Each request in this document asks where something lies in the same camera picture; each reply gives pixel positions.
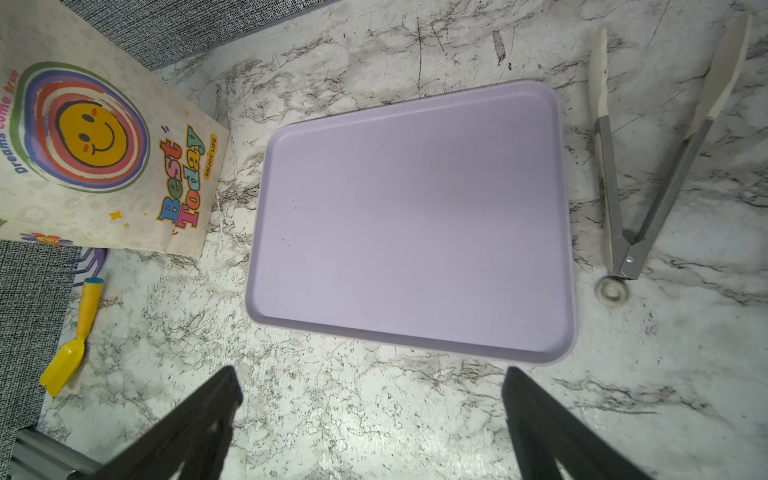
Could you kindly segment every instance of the rainbow circle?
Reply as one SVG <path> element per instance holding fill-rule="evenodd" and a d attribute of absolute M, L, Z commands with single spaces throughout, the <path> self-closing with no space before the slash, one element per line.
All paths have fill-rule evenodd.
<path fill-rule="evenodd" d="M 79 101 L 100 104 L 125 130 L 127 149 L 116 164 L 93 167 L 67 149 L 56 128 L 57 116 Z M 136 106 L 113 84 L 70 64 L 45 61 L 24 70 L 18 80 L 10 134 L 16 153 L 32 170 L 75 190 L 120 190 L 135 182 L 147 166 L 149 134 Z"/>

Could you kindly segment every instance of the paper bag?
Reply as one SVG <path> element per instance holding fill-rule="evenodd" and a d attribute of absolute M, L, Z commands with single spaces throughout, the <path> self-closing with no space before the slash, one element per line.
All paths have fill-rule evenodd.
<path fill-rule="evenodd" d="M 58 0 L 0 15 L 0 238 L 199 256 L 227 130 Z"/>

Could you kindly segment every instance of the metal bar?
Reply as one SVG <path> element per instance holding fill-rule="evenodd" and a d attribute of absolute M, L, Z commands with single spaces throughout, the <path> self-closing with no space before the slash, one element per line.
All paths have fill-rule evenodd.
<path fill-rule="evenodd" d="M 621 204 L 616 181 L 616 163 L 614 160 L 614 142 L 611 135 L 611 121 L 603 115 L 594 122 L 594 152 L 598 157 L 601 172 L 601 194 L 605 209 L 605 232 L 608 237 L 608 268 L 611 276 L 624 276 L 621 265 L 629 251 L 630 243 L 624 237 L 621 224 Z"/>
<path fill-rule="evenodd" d="M 66 480 L 75 469 L 60 463 L 30 445 L 16 442 L 13 445 L 13 458 L 30 468 L 36 475 L 49 480 Z"/>
<path fill-rule="evenodd" d="M 91 460 L 80 452 L 70 449 L 66 445 L 56 442 L 39 432 L 30 429 L 22 429 L 16 433 L 19 440 L 34 447 L 37 450 L 61 463 L 71 466 L 75 470 L 85 473 L 96 472 L 101 464 Z"/>
<path fill-rule="evenodd" d="M 620 270 L 627 278 L 635 280 L 640 276 L 648 253 L 672 210 L 690 166 L 699 156 L 701 145 L 704 143 L 704 138 L 707 137 L 713 122 L 713 118 L 705 118 L 696 133 L 683 142 L 674 160 L 672 160 L 669 173 L 661 184 L 656 199 L 650 206 L 648 215 L 645 217 L 642 228 L 640 228 L 640 233 L 637 235 L 637 240 L 627 251 L 621 265 Z"/>
<path fill-rule="evenodd" d="M 8 467 L 8 476 L 11 480 L 45 480 L 45 478 L 40 477 L 27 468 L 27 465 L 16 459 L 11 460 L 11 465 Z"/>

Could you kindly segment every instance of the flower sticker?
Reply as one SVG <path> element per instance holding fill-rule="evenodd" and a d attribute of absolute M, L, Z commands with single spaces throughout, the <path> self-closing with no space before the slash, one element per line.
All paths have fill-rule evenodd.
<path fill-rule="evenodd" d="M 22 233 L 22 240 L 48 243 L 49 245 L 72 245 L 72 240 L 66 240 L 57 235 L 43 235 L 42 233 Z"/>

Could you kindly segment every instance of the metal tong arm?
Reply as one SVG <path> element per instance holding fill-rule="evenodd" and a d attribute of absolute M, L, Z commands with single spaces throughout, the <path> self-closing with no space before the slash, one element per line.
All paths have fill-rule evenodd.
<path fill-rule="evenodd" d="M 712 126 L 713 118 L 707 117 L 701 122 L 696 133 L 683 141 L 670 165 L 664 182 L 659 189 L 653 204 L 645 217 L 640 233 L 634 241 L 624 235 L 621 223 L 621 206 L 619 204 L 618 185 L 616 181 L 616 164 L 614 161 L 614 146 L 611 136 L 611 122 L 608 116 L 598 118 L 594 130 L 596 134 L 595 150 L 602 159 L 602 188 L 604 190 L 605 208 L 610 234 L 612 265 L 611 276 L 636 280 L 643 270 L 650 248 L 661 232 L 661 227 L 667 219 L 683 181 L 688 175 L 691 164 L 699 154 L 704 138 Z"/>

